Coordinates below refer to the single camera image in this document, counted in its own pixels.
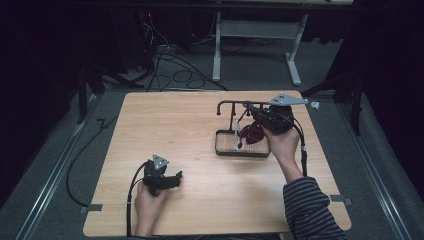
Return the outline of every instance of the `human hand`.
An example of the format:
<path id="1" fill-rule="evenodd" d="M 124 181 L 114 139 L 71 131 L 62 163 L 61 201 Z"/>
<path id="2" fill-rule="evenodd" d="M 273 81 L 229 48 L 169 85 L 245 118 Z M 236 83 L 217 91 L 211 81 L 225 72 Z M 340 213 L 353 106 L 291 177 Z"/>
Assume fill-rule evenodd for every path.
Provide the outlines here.
<path id="1" fill-rule="evenodd" d="M 286 133 L 273 134 L 265 127 L 262 128 L 268 137 L 271 152 L 284 172 L 287 183 L 303 177 L 295 161 L 296 149 L 300 139 L 299 133 L 291 128 Z"/>
<path id="2" fill-rule="evenodd" d="M 163 203 L 169 190 L 161 190 L 157 197 L 152 196 L 149 187 L 143 182 L 138 183 L 135 209 L 137 211 L 137 227 L 135 235 L 142 237 L 152 236 L 153 227 L 163 208 Z"/>

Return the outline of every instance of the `wrist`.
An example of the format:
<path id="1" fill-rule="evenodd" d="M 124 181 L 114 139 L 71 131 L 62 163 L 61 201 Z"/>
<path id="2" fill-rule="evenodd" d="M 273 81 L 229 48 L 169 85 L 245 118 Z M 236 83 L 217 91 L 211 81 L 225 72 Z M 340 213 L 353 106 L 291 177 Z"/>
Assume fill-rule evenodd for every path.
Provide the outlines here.
<path id="1" fill-rule="evenodd" d="M 135 230 L 135 235 L 140 237 L 150 237 L 153 232 L 153 223 L 141 221 L 137 224 L 137 228 Z"/>
<path id="2" fill-rule="evenodd" d="M 280 164 L 281 167 L 283 167 L 283 166 L 297 166 L 296 160 L 294 159 L 294 157 L 276 156 L 275 158 L 277 159 L 277 162 Z"/>
<path id="3" fill-rule="evenodd" d="M 283 170 L 284 177 L 288 184 L 303 177 L 303 174 L 294 159 L 283 158 L 277 159 L 277 161 L 280 164 L 281 170 Z"/>

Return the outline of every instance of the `black cable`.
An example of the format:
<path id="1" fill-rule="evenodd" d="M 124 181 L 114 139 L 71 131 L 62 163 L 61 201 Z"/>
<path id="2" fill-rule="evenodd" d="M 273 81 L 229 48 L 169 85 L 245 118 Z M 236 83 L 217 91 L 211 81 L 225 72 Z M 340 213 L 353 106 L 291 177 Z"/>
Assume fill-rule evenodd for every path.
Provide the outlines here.
<path id="1" fill-rule="evenodd" d="M 215 86 L 217 86 L 217 87 L 219 87 L 219 88 L 221 88 L 221 89 L 223 89 L 224 91 L 229 91 L 225 86 L 223 86 L 223 85 L 221 85 L 221 84 L 219 84 L 219 83 L 217 83 L 217 82 L 215 82 L 215 81 L 212 81 L 211 79 L 209 79 L 208 77 L 206 77 L 200 70 L 198 70 L 196 67 L 194 67 L 192 64 L 190 64 L 189 62 L 187 62 L 186 60 L 184 60 L 184 59 L 182 59 L 182 58 L 180 58 L 180 57 L 178 57 L 178 56 L 175 56 L 175 55 L 172 55 L 172 54 L 163 54 L 163 56 L 170 56 L 170 57 L 173 57 L 173 58 L 176 58 L 176 59 L 178 59 L 178 60 L 180 60 L 180 61 L 182 61 L 182 62 L 184 62 L 185 64 L 187 64 L 187 65 L 189 65 L 191 68 L 193 68 L 203 79 L 205 79 L 207 82 L 210 82 L 210 83 L 212 83 L 213 85 L 215 85 Z"/>
<path id="2" fill-rule="evenodd" d="M 74 159 L 72 159 L 71 164 L 69 165 L 67 174 L 66 174 L 66 192 L 68 193 L 69 197 L 78 205 L 82 206 L 82 207 L 88 207 L 89 204 L 83 203 L 81 201 L 79 201 L 78 199 L 76 199 L 72 192 L 71 192 L 71 188 L 69 187 L 69 177 L 71 175 L 71 170 L 72 167 L 74 166 L 76 160 L 78 159 L 78 157 L 82 154 L 82 152 L 84 152 L 84 150 L 90 145 L 90 143 L 101 133 L 103 132 L 104 129 L 108 128 L 109 125 L 114 122 L 116 119 L 118 119 L 118 116 L 114 117 L 111 121 L 109 121 L 106 125 L 104 125 L 85 145 L 84 147 L 78 152 L 78 154 L 74 157 Z"/>
<path id="3" fill-rule="evenodd" d="M 161 56 L 162 56 L 162 54 L 163 54 L 163 51 L 164 51 L 164 50 L 162 50 L 162 51 L 160 52 L 159 56 L 158 56 L 158 59 L 157 59 L 157 61 L 156 61 L 156 68 L 155 68 L 155 71 L 154 71 L 154 73 L 153 73 L 153 75 L 152 75 L 152 78 L 150 78 L 150 82 L 149 82 L 149 85 L 148 85 L 148 86 L 147 86 L 147 88 L 146 88 L 146 92 L 150 91 L 150 88 L 152 87 L 153 79 L 155 78 L 155 76 L 156 76 L 156 74 L 157 74 L 157 72 L 158 72 L 158 69 L 159 69 L 159 60 L 161 59 Z"/>
<path id="4" fill-rule="evenodd" d="M 131 201 L 132 201 L 132 190 L 134 186 L 141 181 L 142 179 L 138 180 L 137 182 L 135 179 L 137 178 L 138 173 L 140 170 L 146 165 L 146 163 L 141 164 L 141 166 L 137 169 L 137 171 L 134 174 L 134 177 L 131 181 L 130 189 L 128 190 L 128 197 L 127 197 L 127 238 L 131 237 Z"/>
<path id="5" fill-rule="evenodd" d="M 161 87 L 161 85 L 160 85 L 160 77 L 166 78 L 168 80 L 167 83 L 163 87 Z M 162 90 L 164 90 L 167 86 L 169 86 L 169 84 L 171 84 L 171 79 L 168 76 L 157 75 L 156 79 L 157 79 L 157 82 L 158 82 L 159 92 L 162 92 Z"/>
<path id="6" fill-rule="evenodd" d="M 153 61 L 150 61 L 150 62 L 149 62 L 149 65 L 147 66 L 147 70 L 146 70 L 146 72 L 144 72 L 141 76 L 139 76 L 139 77 L 137 77 L 137 78 L 135 78 L 135 79 L 133 79 L 133 80 L 130 80 L 130 82 L 136 83 L 136 82 L 139 82 L 139 81 L 141 81 L 141 80 L 144 80 L 144 79 L 146 79 L 146 78 L 147 78 L 150 74 L 152 74 L 154 70 L 155 70 L 155 64 L 153 63 Z"/>
<path id="7" fill-rule="evenodd" d="M 170 62 L 170 63 L 173 63 L 173 64 L 176 64 L 176 65 L 179 65 L 179 66 L 181 66 L 181 67 L 183 67 L 183 68 L 185 68 L 185 70 L 181 70 L 181 71 L 178 71 L 178 72 L 176 72 L 176 73 L 174 73 L 173 75 L 172 75 L 172 80 L 174 80 L 175 82 L 177 82 L 177 83 L 184 83 L 184 82 L 189 82 L 190 81 L 190 79 L 192 79 L 193 78 L 193 74 L 195 74 L 194 72 L 192 72 L 187 66 L 184 66 L 183 64 L 181 64 L 181 63 L 178 63 L 178 62 L 175 62 L 175 61 L 172 61 L 173 59 L 174 59 L 174 57 L 172 57 L 172 58 L 170 58 L 170 59 L 167 59 L 167 58 L 162 58 L 163 60 L 165 60 L 165 61 L 168 61 L 168 62 Z M 190 74 L 190 76 L 187 78 L 187 79 L 184 79 L 184 80 L 179 80 L 178 78 L 177 78 L 177 75 L 178 74 L 180 74 L 180 73 L 189 73 Z"/>
<path id="8" fill-rule="evenodd" d="M 224 40 L 226 40 L 227 42 L 229 42 L 229 40 L 232 40 L 232 39 L 234 39 L 234 38 L 224 38 Z M 241 40 L 240 40 L 241 42 L 242 42 L 242 45 L 238 48 L 238 49 L 235 49 L 235 50 L 227 50 L 227 49 L 225 49 L 225 48 L 223 48 L 222 46 L 221 46 L 221 50 L 222 51 L 224 51 L 224 52 L 228 52 L 228 53 L 235 53 L 235 52 L 239 52 L 239 51 L 241 51 L 244 47 L 246 47 L 246 43 L 247 43 L 247 41 L 246 41 L 246 39 L 245 38 L 242 38 Z"/>
<path id="9" fill-rule="evenodd" d="M 103 68 L 103 67 L 98 66 L 98 65 L 95 65 L 95 64 L 92 64 L 91 66 L 93 68 L 97 69 L 98 71 L 102 72 L 103 74 L 110 76 L 111 78 L 113 78 L 114 80 L 120 82 L 123 85 L 127 85 L 127 86 L 132 87 L 132 88 L 144 88 L 144 85 L 138 85 L 135 82 L 132 82 L 132 81 L 130 81 L 130 80 L 122 77 L 121 75 L 119 75 L 119 74 L 117 74 L 115 72 L 109 71 L 106 68 Z M 151 70 L 147 71 L 145 74 L 147 76 L 150 75 L 151 74 L 150 71 Z"/>
<path id="10" fill-rule="evenodd" d="M 288 121 L 292 125 L 292 127 L 297 131 L 297 133 L 299 134 L 300 150 L 301 150 L 300 162 L 302 164 L 302 173 L 303 173 L 304 177 L 308 176 L 307 167 L 306 167 L 308 154 L 306 152 L 305 135 L 303 133 L 302 126 L 300 125 L 299 121 L 297 121 L 296 118 L 293 118 L 293 119 L 299 125 L 299 127 L 294 122 L 292 122 L 288 117 L 284 116 L 283 114 L 280 114 L 280 113 L 277 113 L 277 112 L 273 112 L 273 113 L 282 117 L 284 120 Z"/>
<path id="11" fill-rule="evenodd" d="M 177 74 L 180 74 L 180 73 L 186 73 L 186 72 L 188 72 L 189 74 L 190 74 L 190 76 L 187 78 L 187 79 L 184 79 L 184 80 L 177 80 Z M 199 79 L 192 79 L 193 78 L 193 75 L 197 75 L 197 76 L 199 76 L 200 78 Z M 201 87 L 203 87 L 205 84 L 206 84 L 206 80 L 204 79 L 204 78 L 202 78 L 202 76 L 200 76 L 198 73 L 196 73 L 196 72 L 192 72 L 192 71 L 190 71 L 188 68 L 187 68 L 187 70 L 182 70 L 182 71 L 178 71 L 178 72 L 176 72 L 176 73 L 174 73 L 174 75 L 172 76 L 172 79 L 175 81 L 175 82 L 178 82 L 178 83 L 184 83 L 184 82 L 186 82 L 186 87 L 187 88 L 189 88 L 189 89 L 199 89 L 199 88 L 201 88 Z M 198 82 L 198 81 L 201 81 L 201 83 L 200 83 L 200 85 L 195 85 L 195 86 L 193 86 L 193 83 L 194 82 Z"/>
<path id="12" fill-rule="evenodd" d="M 196 48 L 196 49 L 200 49 L 200 50 L 210 50 L 210 49 L 215 49 L 215 42 L 211 42 L 212 40 L 214 40 L 215 38 L 211 38 L 208 39 L 206 41 L 203 41 L 201 43 L 195 43 L 192 45 L 192 47 Z"/>

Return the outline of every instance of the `gray carpet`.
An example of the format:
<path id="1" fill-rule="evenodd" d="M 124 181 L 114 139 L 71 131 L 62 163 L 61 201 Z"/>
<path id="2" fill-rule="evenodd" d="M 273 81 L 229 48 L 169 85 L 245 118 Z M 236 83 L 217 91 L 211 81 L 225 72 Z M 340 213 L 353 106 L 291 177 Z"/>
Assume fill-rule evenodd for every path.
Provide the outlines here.
<path id="1" fill-rule="evenodd" d="M 275 90 L 296 89 L 303 91 L 324 80 L 332 60 L 337 53 L 339 43 L 320 45 L 317 42 L 302 43 L 296 56 L 296 64 L 302 80 L 302 86 L 293 87 L 290 82 L 287 66 L 283 62 L 284 49 L 290 48 L 289 42 L 271 42 L 249 39 L 249 44 L 242 50 L 237 42 L 224 43 L 221 82 L 230 90 Z M 191 51 L 173 46 L 169 53 L 184 58 L 196 66 L 206 76 L 212 75 L 213 50 L 210 45 L 202 44 Z M 172 79 L 174 73 L 184 70 L 181 66 L 169 61 L 160 61 L 158 75 Z M 178 73 L 176 80 L 183 81 L 187 73 Z M 152 91 L 163 88 L 168 82 L 166 77 L 159 77 L 152 82 Z M 187 88 L 187 82 L 172 81 L 169 88 Z M 205 82 L 202 89 L 219 87 Z M 119 114 L 124 96 L 135 90 L 126 87 L 107 85 L 107 91 L 99 96 L 98 105 L 93 108 L 82 134 L 71 153 L 71 159 L 83 149 L 89 140 L 99 131 L 97 119 L 112 120 Z M 350 134 L 350 126 L 346 124 L 340 112 L 341 106 L 333 103 L 332 92 L 322 92 L 310 100 L 319 101 L 319 110 L 308 106 L 311 119 L 318 137 L 333 171 L 341 194 L 350 198 L 353 205 L 347 206 L 352 221 L 352 228 L 347 231 L 349 239 L 396 239 L 392 227 L 386 217 L 375 190 L 370 183 L 355 138 Z M 14 239 L 23 226 L 32 206 L 48 180 L 67 141 L 77 127 L 78 104 L 76 99 L 71 103 L 71 111 L 57 124 L 31 167 L 0 212 L 0 239 Z M 361 139 L 365 143 L 373 162 L 379 169 L 393 201 L 406 222 L 411 239 L 424 236 L 423 203 L 412 184 L 396 160 L 393 151 L 386 141 L 384 133 L 374 118 L 372 109 L 364 96 L 361 112 Z M 113 134 L 114 124 L 102 131 L 76 159 L 70 175 L 71 191 L 80 201 L 90 203 L 104 158 Z M 36 224 L 32 239 L 87 239 L 83 234 L 86 214 L 80 213 L 81 207 L 68 196 L 65 177 L 54 189 L 54 195 Z M 237 236 L 240 239 L 259 239 L 277 237 L 272 235 Z M 211 239 L 202 236 L 199 239 Z"/>

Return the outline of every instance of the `metal bracket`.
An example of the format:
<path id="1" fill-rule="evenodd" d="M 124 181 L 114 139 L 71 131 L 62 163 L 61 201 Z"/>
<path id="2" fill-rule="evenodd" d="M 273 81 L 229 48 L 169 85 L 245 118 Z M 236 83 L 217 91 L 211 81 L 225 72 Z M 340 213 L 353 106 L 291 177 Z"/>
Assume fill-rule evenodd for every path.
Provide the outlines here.
<path id="1" fill-rule="evenodd" d="M 330 195 L 330 199 L 332 202 L 343 202 L 345 206 L 353 205 L 352 199 L 346 198 L 343 195 Z"/>
<path id="2" fill-rule="evenodd" d="M 80 213 L 101 212 L 103 204 L 90 204 L 88 207 L 82 207 Z"/>
<path id="3" fill-rule="evenodd" d="M 156 154 L 153 154 L 153 163 L 155 164 L 155 169 L 159 170 L 161 168 L 163 168 L 164 166 L 166 166 L 169 161 L 166 160 L 165 158 L 162 158 Z"/>
<path id="4" fill-rule="evenodd" d="M 268 103 L 269 105 L 274 106 L 291 106 L 298 104 L 308 104 L 308 100 L 280 93 L 278 96 L 270 99 Z"/>

